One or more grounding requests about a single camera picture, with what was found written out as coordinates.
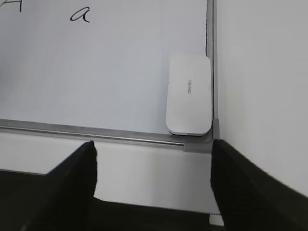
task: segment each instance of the whiteboard surface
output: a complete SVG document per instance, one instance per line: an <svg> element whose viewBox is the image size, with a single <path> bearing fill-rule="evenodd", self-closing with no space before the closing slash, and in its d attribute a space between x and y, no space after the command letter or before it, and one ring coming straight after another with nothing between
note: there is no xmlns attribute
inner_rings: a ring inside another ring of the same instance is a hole
<svg viewBox="0 0 308 231"><path fill-rule="evenodd" d="M0 31L0 118L168 134L169 59L205 53L206 0L23 0Z"/></svg>

